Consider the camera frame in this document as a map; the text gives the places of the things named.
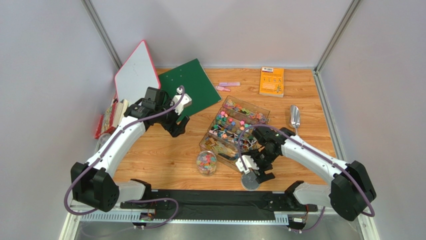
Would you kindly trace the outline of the silver round jar lid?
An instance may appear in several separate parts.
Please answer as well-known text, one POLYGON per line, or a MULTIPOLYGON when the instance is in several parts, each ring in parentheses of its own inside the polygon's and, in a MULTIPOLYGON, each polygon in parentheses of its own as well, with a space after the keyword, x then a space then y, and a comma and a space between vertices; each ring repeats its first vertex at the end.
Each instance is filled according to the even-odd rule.
POLYGON ((242 187, 247 191, 256 191, 260 187, 260 184, 257 182, 257 176, 253 172, 242 174, 240 181, 242 187))

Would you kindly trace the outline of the clear compartment candy box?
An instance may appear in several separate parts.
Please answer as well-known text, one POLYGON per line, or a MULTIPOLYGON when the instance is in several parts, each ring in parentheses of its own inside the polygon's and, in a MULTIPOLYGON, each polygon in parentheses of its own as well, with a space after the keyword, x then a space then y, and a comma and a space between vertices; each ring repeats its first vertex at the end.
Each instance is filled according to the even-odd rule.
POLYGON ((213 152, 220 163, 238 172, 238 147, 243 153, 260 148, 252 129, 242 135, 240 143, 239 136, 246 127, 268 123, 269 115, 267 109, 228 96, 201 139, 200 149, 213 152))

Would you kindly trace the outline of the silver metal scoop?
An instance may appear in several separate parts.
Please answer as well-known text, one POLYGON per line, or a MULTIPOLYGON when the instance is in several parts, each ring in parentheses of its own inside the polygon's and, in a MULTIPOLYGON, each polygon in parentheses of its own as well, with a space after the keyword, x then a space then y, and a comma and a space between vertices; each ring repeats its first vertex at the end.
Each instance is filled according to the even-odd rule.
POLYGON ((298 135, 298 129, 301 125, 300 110, 296 105, 290 106, 290 124, 294 128, 294 132, 298 135))

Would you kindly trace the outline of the clear plastic jar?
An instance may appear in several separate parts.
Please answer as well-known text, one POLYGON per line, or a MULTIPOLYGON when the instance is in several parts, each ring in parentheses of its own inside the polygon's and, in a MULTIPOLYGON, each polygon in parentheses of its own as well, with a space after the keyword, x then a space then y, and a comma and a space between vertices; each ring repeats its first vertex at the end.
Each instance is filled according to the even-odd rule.
POLYGON ((217 170, 217 157, 214 152, 201 151, 195 161, 197 169, 203 176, 211 176, 217 170))

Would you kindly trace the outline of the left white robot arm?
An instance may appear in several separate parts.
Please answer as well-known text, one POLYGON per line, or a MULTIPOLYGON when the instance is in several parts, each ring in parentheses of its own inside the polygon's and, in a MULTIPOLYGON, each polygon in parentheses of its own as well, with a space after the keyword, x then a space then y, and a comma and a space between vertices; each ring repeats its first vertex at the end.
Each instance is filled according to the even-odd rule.
POLYGON ((117 203, 142 200, 150 185, 138 179, 114 182, 118 166, 136 140, 154 124, 162 125, 173 138, 184 134, 190 118, 182 113, 191 103, 192 99, 182 85, 173 97, 164 90, 149 87, 143 98, 126 109, 118 127, 100 150, 85 163, 77 162, 72 166, 71 185, 63 200, 66 210, 77 216, 84 215, 84 212, 70 208, 69 195, 91 207, 86 214, 109 212, 117 203))

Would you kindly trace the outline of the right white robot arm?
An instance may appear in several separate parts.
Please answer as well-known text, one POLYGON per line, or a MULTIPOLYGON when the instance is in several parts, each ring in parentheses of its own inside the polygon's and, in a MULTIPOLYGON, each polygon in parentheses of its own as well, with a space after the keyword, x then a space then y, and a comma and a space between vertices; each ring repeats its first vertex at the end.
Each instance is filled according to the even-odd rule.
POLYGON ((286 194, 297 205, 332 208, 340 217, 354 221, 359 215, 374 217, 372 202, 377 194, 365 166, 332 157, 308 144, 300 136, 283 127, 266 124, 249 126, 261 150, 238 150, 236 165, 244 175, 253 174, 261 184, 274 178, 269 171, 274 160, 283 156, 294 160, 319 176, 324 184, 295 182, 286 194))

